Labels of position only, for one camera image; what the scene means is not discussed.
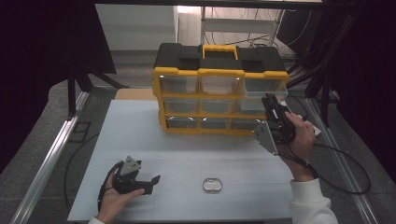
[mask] yellow and black storage box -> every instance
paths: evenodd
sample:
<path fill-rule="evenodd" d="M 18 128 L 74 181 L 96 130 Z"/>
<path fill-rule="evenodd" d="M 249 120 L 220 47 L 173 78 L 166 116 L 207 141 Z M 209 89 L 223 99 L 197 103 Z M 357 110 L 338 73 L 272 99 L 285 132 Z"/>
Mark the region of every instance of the yellow and black storage box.
<path fill-rule="evenodd" d="M 266 119 L 261 98 L 286 97 L 288 80 L 273 47 L 163 43 L 152 88 L 167 133 L 247 135 Z"/>

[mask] hand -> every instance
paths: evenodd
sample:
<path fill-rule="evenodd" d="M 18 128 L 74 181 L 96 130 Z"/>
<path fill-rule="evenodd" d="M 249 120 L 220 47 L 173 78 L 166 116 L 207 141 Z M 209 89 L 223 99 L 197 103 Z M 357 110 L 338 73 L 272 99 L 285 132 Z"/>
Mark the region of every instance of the hand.
<path fill-rule="evenodd" d="M 292 112 L 286 112 L 286 117 L 288 117 L 290 122 L 294 125 L 296 135 L 294 141 L 289 145 L 276 146 L 277 150 L 308 162 L 312 146 L 315 142 L 314 126 L 311 122 L 303 121 L 299 116 Z M 293 174 L 294 181 L 303 182 L 314 179 L 311 171 L 300 164 L 283 158 L 282 161 L 289 166 L 291 173 Z"/>
<path fill-rule="evenodd" d="M 104 223 L 113 222 L 114 218 L 121 212 L 125 204 L 132 199 L 145 193 L 144 189 L 137 189 L 127 194 L 119 194 L 112 187 L 114 173 L 108 178 L 106 182 L 105 195 L 103 196 L 101 209 L 96 218 Z"/>

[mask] transparent drawer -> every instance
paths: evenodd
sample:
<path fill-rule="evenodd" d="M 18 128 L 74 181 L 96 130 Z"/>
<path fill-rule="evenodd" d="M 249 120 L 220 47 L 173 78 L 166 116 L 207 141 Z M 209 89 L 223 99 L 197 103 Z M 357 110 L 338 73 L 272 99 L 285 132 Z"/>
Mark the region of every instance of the transparent drawer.
<path fill-rule="evenodd" d="M 201 99 L 201 112 L 228 114 L 233 109 L 234 100 Z"/>
<path fill-rule="evenodd" d="M 236 94 L 239 78 L 208 76 L 201 77 L 202 92 L 208 94 Z"/>
<path fill-rule="evenodd" d="M 233 119 L 231 129 L 253 131 L 261 122 L 262 119 Z"/>
<path fill-rule="evenodd" d="M 168 128 L 195 129 L 197 118 L 166 117 L 166 125 Z"/>
<path fill-rule="evenodd" d="M 165 113 L 196 113 L 197 99 L 163 98 Z"/>
<path fill-rule="evenodd" d="M 202 129 L 227 129 L 230 119 L 201 118 Z"/>
<path fill-rule="evenodd" d="M 265 93 L 272 93 L 277 97 L 285 98 L 288 96 L 288 89 L 280 79 L 244 79 L 241 94 L 244 94 L 247 98 L 252 98 L 264 97 Z"/>
<path fill-rule="evenodd" d="M 161 89 L 165 93 L 197 93 L 197 77 L 160 76 Z"/>
<path fill-rule="evenodd" d="M 238 100 L 235 113 L 241 115 L 264 115 L 265 108 L 262 105 L 262 98 L 249 98 Z"/>

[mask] white wall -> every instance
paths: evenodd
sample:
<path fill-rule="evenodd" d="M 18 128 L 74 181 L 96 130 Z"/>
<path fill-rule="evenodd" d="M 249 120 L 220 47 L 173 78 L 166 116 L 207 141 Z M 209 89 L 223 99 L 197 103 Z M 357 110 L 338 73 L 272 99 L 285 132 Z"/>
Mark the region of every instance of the white wall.
<path fill-rule="evenodd" d="M 177 42 L 177 7 L 96 5 L 110 50 L 153 50 Z"/>

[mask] person's left hand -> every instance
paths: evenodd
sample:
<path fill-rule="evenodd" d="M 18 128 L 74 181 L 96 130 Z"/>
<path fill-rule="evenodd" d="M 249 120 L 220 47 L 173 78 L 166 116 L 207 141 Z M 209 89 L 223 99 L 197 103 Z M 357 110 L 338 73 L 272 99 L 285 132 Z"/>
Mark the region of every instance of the person's left hand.
<path fill-rule="evenodd" d="M 104 223 L 111 223 L 124 206 L 132 199 L 145 193 L 144 189 L 136 189 L 126 194 L 119 194 L 112 188 L 114 173 L 106 182 L 106 192 L 103 196 L 101 208 L 96 218 Z"/>

